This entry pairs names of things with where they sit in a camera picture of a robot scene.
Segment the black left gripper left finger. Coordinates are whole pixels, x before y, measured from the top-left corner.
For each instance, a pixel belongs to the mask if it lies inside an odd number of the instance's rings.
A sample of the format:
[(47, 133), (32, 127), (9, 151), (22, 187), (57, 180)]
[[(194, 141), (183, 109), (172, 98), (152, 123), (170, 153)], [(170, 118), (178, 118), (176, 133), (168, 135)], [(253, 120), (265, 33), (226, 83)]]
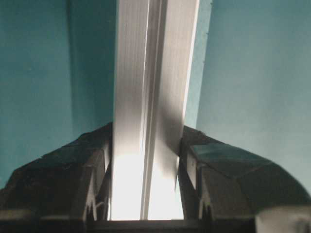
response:
[(112, 124), (17, 168), (0, 192), (3, 233), (85, 233), (106, 220)]

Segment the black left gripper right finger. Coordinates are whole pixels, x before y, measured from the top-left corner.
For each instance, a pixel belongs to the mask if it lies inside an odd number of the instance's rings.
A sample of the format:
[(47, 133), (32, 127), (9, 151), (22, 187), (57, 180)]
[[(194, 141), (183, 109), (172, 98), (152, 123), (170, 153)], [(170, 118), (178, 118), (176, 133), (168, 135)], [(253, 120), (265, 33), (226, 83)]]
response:
[(202, 232), (253, 233), (260, 211), (311, 203), (278, 164), (187, 126), (179, 158), (184, 218), (198, 220)]

